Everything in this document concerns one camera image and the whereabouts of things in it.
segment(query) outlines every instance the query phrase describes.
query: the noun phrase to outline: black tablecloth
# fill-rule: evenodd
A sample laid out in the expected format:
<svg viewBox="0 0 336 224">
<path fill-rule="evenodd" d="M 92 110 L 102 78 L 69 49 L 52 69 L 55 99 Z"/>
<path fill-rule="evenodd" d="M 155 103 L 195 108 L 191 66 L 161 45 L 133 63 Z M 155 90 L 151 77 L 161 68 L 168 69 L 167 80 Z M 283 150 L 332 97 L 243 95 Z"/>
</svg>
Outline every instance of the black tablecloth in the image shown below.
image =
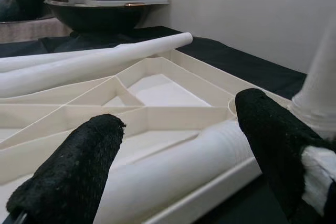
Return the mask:
<svg viewBox="0 0 336 224">
<path fill-rule="evenodd" d="M 135 29 L 119 35 L 72 33 L 69 37 L 0 44 L 0 57 L 109 48 L 178 33 L 166 27 Z M 301 89 L 306 77 L 210 39 L 194 38 L 190 45 L 178 50 L 288 99 Z M 287 221 L 261 176 L 196 223 L 284 224 Z"/>
</svg>

